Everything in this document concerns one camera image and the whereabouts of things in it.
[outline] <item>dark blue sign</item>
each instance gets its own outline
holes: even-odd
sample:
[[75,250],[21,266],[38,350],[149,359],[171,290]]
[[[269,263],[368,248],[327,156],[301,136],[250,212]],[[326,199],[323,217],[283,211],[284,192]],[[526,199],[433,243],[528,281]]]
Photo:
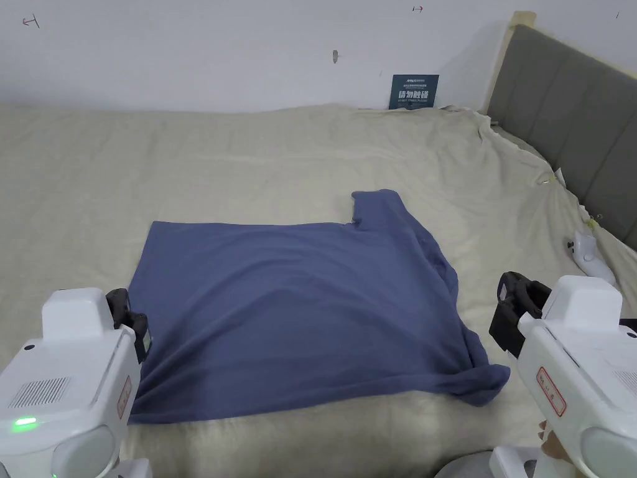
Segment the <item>dark blue sign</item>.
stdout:
[[394,75],[389,109],[433,108],[439,75]]

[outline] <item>beige blanket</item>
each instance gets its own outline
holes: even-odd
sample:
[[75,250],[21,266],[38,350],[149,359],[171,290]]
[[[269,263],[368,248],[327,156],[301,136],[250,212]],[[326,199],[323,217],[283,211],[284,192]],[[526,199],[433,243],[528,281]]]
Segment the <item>beige blanket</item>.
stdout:
[[[458,309],[492,361],[500,275],[581,274],[584,230],[549,166],[469,111],[318,106],[250,115],[0,107],[0,365],[41,334],[56,289],[128,285],[150,223],[349,222],[350,193],[390,188],[436,237]],[[637,255],[599,229],[626,298]],[[411,476],[496,444],[533,444],[541,417],[513,374],[487,407],[405,393],[261,416],[132,426],[122,456],[156,477]]]

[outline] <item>gray upholstered headboard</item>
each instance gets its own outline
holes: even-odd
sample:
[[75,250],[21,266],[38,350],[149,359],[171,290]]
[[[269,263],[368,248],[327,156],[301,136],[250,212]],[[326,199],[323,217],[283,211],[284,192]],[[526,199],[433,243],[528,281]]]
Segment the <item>gray upholstered headboard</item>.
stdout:
[[637,79],[518,25],[488,114],[562,168],[589,213],[637,249]]

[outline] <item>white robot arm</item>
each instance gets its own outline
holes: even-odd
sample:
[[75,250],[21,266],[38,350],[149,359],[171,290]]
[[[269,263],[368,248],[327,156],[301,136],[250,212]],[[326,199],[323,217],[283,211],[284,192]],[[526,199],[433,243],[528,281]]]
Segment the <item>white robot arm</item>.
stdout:
[[57,291],[43,338],[0,375],[0,478],[151,478],[147,460],[119,462],[151,338],[125,289]]
[[[573,463],[590,478],[636,476],[637,334],[620,325],[621,294],[595,277],[565,276],[551,291],[508,273],[498,296],[491,335]],[[530,454],[498,447],[492,473],[527,478]],[[566,462],[536,455],[535,478],[575,475]]]

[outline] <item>wrinkled fabric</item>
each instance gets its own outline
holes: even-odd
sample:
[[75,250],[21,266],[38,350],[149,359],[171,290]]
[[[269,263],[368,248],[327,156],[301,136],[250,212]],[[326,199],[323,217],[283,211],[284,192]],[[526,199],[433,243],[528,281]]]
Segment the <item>wrinkled fabric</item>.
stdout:
[[[339,105],[255,114],[0,106],[0,365],[40,337],[57,289],[129,284],[153,221],[352,220],[352,191],[393,189],[458,274],[458,312],[489,359],[497,282],[583,272],[577,199],[489,118]],[[637,253],[594,232],[636,317]],[[485,407],[420,391],[213,421],[131,425],[121,457],[155,478],[425,476],[501,444],[537,446],[543,420],[515,369]]]
[[153,336],[133,423],[497,395],[510,371],[460,320],[433,236],[394,191],[352,196],[349,224],[153,223],[129,288]]

